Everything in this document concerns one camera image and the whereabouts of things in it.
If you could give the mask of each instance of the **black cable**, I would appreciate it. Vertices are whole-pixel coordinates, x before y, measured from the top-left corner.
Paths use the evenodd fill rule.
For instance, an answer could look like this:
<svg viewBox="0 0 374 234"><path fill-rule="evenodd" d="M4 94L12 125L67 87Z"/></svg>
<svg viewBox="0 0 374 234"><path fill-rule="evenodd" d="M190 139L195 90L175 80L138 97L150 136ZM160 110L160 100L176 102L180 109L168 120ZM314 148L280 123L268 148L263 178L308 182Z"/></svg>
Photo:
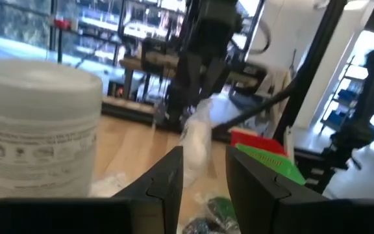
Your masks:
<svg viewBox="0 0 374 234"><path fill-rule="evenodd" d="M264 20L259 21L259 26L262 30L262 33L265 35L266 39L266 45L262 49L250 49L249 55L260 55L261 53L265 53L271 46L272 41L272 35L271 35L271 29L269 28L268 24Z"/></svg>
<svg viewBox="0 0 374 234"><path fill-rule="evenodd" d="M243 114L227 121L226 123L222 123L222 124L215 126L212 132L217 134L222 131L228 131L230 128L246 121L247 119L261 113L262 111L272 108L277 103L290 97L290 95L295 91L295 84L296 84L295 80L292 80L291 83L283 91L279 92L272 98L265 100L259 106L244 112Z"/></svg>

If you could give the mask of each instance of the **wooden table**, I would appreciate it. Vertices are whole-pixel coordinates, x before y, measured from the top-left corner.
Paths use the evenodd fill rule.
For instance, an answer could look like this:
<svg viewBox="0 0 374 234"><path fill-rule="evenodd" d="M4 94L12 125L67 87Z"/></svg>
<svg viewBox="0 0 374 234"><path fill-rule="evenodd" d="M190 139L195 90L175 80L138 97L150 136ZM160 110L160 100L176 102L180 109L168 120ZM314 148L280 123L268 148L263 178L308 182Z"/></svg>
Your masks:
<svg viewBox="0 0 374 234"><path fill-rule="evenodd" d="M167 152L179 144L179 135L155 131L134 122L103 116L99 126L95 178L126 173L129 182L140 177ZM226 145L212 143L212 159L207 173L184 189L179 224L203 213L202 204L214 196L229 196L225 171Z"/></svg>
<svg viewBox="0 0 374 234"><path fill-rule="evenodd" d="M132 76L134 75L134 71L143 71L141 60L138 58L124 58L120 60L119 64L125 68L125 82L123 83L123 98L129 99L129 92L131 90L132 84ZM175 76L175 67L174 66L166 66L164 65L163 74L166 75L166 78L172 79ZM145 98L146 90L148 90L149 80L151 78L151 74L147 74L147 79L145 80L145 88L143 98Z"/></svg>

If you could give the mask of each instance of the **white plastic canister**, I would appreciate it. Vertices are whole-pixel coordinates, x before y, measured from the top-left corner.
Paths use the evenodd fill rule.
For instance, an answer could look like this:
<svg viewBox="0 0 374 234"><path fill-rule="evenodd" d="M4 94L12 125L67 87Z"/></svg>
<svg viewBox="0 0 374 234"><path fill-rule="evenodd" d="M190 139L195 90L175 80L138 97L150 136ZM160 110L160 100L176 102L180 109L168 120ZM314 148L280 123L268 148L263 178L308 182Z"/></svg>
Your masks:
<svg viewBox="0 0 374 234"><path fill-rule="evenodd" d="M0 197L87 196L101 100L85 71L0 60Z"/></svg>

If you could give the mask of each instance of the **black stand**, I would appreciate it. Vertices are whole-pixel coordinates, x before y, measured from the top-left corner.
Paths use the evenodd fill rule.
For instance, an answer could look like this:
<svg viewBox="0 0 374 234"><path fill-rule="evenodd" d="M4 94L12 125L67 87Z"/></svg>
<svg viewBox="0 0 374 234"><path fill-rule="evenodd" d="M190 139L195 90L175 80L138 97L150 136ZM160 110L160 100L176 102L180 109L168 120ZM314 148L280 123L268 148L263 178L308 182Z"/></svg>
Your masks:
<svg viewBox="0 0 374 234"><path fill-rule="evenodd" d="M293 126L297 119L297 115L303 105L306 93L310 89L312 80L321 60L323 59L325 51L329 46L331 37L334 34L334 30L337 27L341 15L343 14L346 3L347 1L332 0L324 13L304 64L295 76L295 80L297 81L295 91L292 93L287 105L285 106L282 118L280 119L277 130L273 136L273 138L278 142L283 143L285 129L288 126Z"/></svg>
<svg viewBox="0 0 374 234"><path fill-rule="evenodd" d="M63 30L58 30L57 38L57 62L61 64L63 62Z"/></svg>

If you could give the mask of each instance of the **green block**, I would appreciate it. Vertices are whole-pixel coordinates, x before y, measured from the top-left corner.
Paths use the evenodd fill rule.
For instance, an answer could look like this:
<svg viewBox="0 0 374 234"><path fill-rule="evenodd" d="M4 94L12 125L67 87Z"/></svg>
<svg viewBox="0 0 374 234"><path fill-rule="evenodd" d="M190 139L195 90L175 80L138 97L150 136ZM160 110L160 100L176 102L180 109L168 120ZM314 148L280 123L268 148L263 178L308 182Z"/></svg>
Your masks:
<svg viewBox="0 0 374 234"><path fill-rule="evenodd" d="M291 179L299 185L305 184L303 175L301 175L298 168L286 157L268 152L266 150L244 146L242 144L237 144L236 147L238 150L248 154L263 165L274 170L276 173Z"/></svg>

